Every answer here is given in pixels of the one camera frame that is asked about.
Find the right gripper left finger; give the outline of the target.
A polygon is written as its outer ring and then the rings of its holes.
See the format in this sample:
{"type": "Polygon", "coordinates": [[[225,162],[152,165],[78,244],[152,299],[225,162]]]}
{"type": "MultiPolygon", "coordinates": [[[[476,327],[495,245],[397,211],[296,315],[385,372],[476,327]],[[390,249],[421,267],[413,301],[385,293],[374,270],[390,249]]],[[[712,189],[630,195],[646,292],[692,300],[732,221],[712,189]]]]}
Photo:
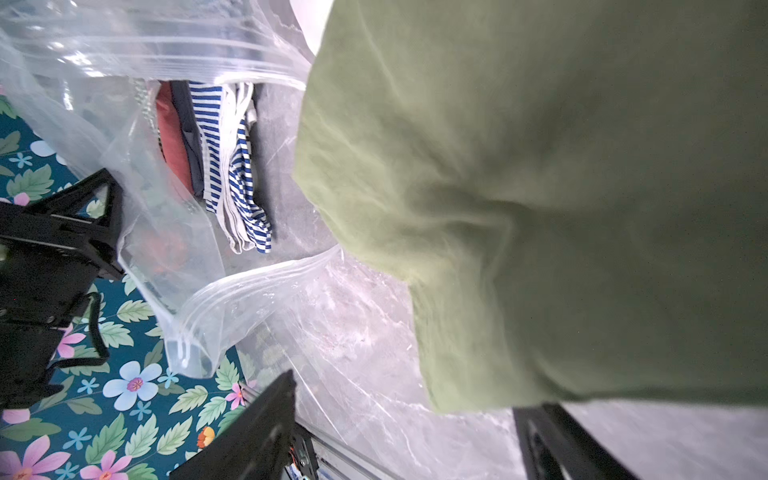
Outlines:
{"type": "Polygon", "coordinates": [[[288,464],[296,381],[277,377],[212,443],[170,473],[172,480],[273,480],[288,464]]]}

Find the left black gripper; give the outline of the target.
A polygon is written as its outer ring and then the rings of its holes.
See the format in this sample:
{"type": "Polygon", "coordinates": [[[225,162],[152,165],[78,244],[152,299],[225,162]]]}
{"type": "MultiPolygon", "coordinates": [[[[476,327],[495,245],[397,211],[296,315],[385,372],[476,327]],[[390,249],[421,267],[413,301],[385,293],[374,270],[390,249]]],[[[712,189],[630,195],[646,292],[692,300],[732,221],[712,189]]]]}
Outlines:
{"type": "Polygon", "coordinates": [[[62,391],[59,369],[101,366],[109,352],[101,335],[91,357],[54,354],[76,317],[97,329],[97,277],[120,279],[117,260],[123,191],[101,169],[26,207],[1,206],[1,405],[28,408],[62,391]]]}

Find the olive green checkered-trim garment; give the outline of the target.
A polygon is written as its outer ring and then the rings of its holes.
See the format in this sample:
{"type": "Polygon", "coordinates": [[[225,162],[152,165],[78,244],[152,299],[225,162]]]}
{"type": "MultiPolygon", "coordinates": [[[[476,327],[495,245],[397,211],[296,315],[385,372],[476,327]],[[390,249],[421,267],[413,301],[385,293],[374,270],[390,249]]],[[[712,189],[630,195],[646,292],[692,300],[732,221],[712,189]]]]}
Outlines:
{"type": "Polygon", "coordinates": [[[338,1],[294,177],[437,411],[767,401],[763,1],[338,1]]]}

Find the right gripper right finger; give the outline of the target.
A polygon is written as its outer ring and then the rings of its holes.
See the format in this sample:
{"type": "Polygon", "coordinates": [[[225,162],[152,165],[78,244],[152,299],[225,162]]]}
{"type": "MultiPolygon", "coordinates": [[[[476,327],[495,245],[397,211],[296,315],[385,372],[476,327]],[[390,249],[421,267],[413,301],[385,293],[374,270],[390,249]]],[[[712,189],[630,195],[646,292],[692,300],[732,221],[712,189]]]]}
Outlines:
{"type": "Polygon", "coordinates": [[[637,480],[561,405],[512,410],[526,477],[637,480]]]}

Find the blue white striped garment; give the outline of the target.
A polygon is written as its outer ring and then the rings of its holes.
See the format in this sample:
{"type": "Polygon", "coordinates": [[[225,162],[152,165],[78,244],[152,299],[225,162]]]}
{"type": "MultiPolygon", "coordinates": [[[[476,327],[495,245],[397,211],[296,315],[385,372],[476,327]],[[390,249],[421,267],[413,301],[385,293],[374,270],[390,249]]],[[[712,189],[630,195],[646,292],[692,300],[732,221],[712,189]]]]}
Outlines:
{"type": "Polygon", "coordinates": [[[250,127],[257,120],[254,85],[189,84],[203,154],[203,200],[236,254],[271,250],[272,226],[258,205],[250,127]]]}

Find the clear plastic vacuum bag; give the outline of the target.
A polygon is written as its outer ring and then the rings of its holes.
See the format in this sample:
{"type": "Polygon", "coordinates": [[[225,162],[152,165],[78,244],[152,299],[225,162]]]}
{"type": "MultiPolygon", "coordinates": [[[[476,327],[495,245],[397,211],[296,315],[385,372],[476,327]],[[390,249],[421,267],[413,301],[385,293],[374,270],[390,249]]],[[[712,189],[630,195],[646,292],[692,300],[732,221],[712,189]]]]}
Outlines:
{"type": "Polygon", "coordinates": [[[5,1],[1,196],[38,201],[99,169],[124,190],[126,273],[93,286],[111,360],[2,428],[23,476],[165,479],[285,370],[321,436],[321,474],[521,479],[510,412],[440,415],[399,281],[339,249],[293,180],[327,1],[5,1]],[[252,95],[247,124],[272,246],[233,251],[165,162],[165,80],[252,95]]]}

